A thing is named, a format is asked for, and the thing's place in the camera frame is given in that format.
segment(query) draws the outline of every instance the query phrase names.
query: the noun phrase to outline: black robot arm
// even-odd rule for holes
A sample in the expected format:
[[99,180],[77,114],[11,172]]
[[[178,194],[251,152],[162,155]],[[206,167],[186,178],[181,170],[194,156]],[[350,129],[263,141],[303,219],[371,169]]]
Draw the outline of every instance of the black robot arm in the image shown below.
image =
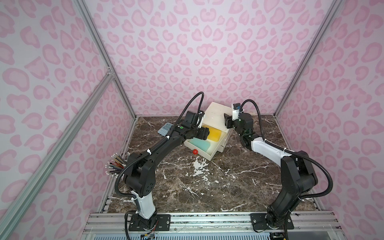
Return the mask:
[[[243,112],[242,108],[246,102],[253,103],[257,110],[261,136],[253,131],[252,116]],[[248,99],[241,105],[240,103],[233,104],[232,116],[224,114],[224,121],[227,128],[233,128],[236,131],[243,147],[264,155],[281,167],[281,191],[267,207],[265,222],[272,229],[284,227],[285,238],[288,239],[285,225],[290,213],[295,210],[302,199],[328,194],[333,187],[330,174],[322,165],[308,157],[306,152],[293,152],[266,140],[260,112],[253,100]],[[328,179],[328,188],[318,194],[307,194],[318,183],[312,164],[318,166]]]
[[[156,184],[155,170],[166,155],[187,139],[194,137],[203,140],[207,139],[209,129],[207,127],[199,128],[198,121],[198,114],[188,111],[184,120],[168,132],[169,139],[162,146],[151,152],[149,156],[136,162],[132,167],[126,169],[124,172],[124,182],[126,185],[138,193],[139,197],[147,196]],[[127,163],[134,161],[144,153],[131,154],[128,157]]]

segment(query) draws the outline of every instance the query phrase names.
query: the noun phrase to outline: pink leopard print wall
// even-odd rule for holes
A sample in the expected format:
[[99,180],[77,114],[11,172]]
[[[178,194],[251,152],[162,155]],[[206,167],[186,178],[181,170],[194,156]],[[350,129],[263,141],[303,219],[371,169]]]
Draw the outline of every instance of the pink leopard print wall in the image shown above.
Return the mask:
[[0,2],[0,217],[104,77],[71,0]]
[[79,239],[106,189],[104,165],[120,152],[131,122],[111,83],[10,240]]
[[384,235],[383,13],[383,1],[346,1],[278,117],[290,145],[331,173],[321,201],[348,240]]
[[331,2],[86,0],[143,115],[178,115],[199,91],[203,109],[251,98],[273,113]]

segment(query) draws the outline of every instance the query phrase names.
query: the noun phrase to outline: calculator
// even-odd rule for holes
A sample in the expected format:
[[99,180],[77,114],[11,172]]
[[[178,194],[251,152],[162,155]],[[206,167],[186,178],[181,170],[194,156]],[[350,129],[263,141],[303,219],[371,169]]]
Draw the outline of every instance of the calculator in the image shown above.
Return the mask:
[[173,126],[172,123],[166,123],[164,126],[162,126],[157,132],[162,135],[162,136],[165,136],[167,135],[167,133],[169,132],[170,128]]

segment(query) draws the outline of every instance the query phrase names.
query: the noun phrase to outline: cable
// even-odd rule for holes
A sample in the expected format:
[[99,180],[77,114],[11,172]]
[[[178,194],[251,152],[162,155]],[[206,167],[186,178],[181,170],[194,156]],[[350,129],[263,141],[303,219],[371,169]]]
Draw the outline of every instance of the cable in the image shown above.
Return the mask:
[[127,240],[131,240],[129,238],[129,235],[128,235],[128,214],[129,214],[129,211],[127,213],[125,213],[124,215],[124,231],[125,231],[125,236],[127,237]]
[[267,226],[266,226],[266,228],[264,229],[264,230],[261,230],[261,231],[256,231],[256,230],[254,230],[255,232],[257,232],[257,233],[261,233],[261,232],[263,232],[263,231],[265,231],[265,230],[267,230],[268,229],[268,224],[267,224]]
[[289,219],[290,214],[287,213],[284,219],[284,224],[283,224],[283,230],[284,230],[284,238],[285,240],[288,240],[288,229],[287,229],[287,224],[288,224],[288,219]]
[[189,100],[189,102],[187,103],[187,105],[185,106],[185,108],[183,109],[183,111],[181,112],[180,116],[178,117],[178,119],[176,120],[175,124],[173,125],[172,127],[172,132],[171,134],[173,133],[174,129],[175,129],[175,126],[180,122],[181,118],[183,117],[185,111],[187,110],[187,108],[189,107],[189,105],[199,96],[201,95],[201,99],[200,99],[200,103],[199,103],[199,107],[197,108],[197,114],[200,113],[200,108],[201,108],[201,104],[203,103],[203,99],[204,99],[204,93],[203,92],[198,92],[195,96],[192,97],[191,100]]
[[260,111],[259,111],[259,108],[257,106],[257,104],[255,103],[255,101],[253,101],[252,99],[247,99],[245,100],[241,106],[240,106],[240,112],[243,110],[243,106],[245,103],[247,102],[251,102],[253,103],[253,105],[255,106],[256,108],[256,111],[257,111],[257,116],[258,116],[258,119],[259,119],[259,126],[260,126],[260,134],[262,135],[262,138],[264,140],[265,143],[267,143],[268,145],[271,145],[272,147],[275,147],[281,151],[284,151],[286,153],[289,153],[291,155],[294,155],[298,158],[302,158],[302,159],[305,159],[307,161],[309,161],[310,163],[316,165],[323,173],[324,175],[326,176],[327,180],[328,180],[328,187],[327,189],[325,189],[324,191],[320,192],[320,193],[317,193],[317,194],[307,194],[307,195],[302,195],[300,196],[302,199],[304,198],[308,198],[308,197],[323,197],[325,195],[327,195],[328,193],[330,193],[332,191],[332,188],[333,188],[333,180],[332,180],[332,177],[331,175],[329,174],[329,172],[320,164],[318,163],[317,161],[313,160],[312,158],[308,157],[308,156],[305,156],[305,155],[302,155],[302,154],[299,154],[297,152],[293,152],[293,151],[290,151],[290,150],[287,150],[283,147],[280,147],[279,145],[276,145],[274,144],[273,142],[270,142],[268,140],[265,139],[265,136],[264,136],[264,132],[263,132],[263,126],[262,126],[262,118],[261,118],[261,114],[260,114]]

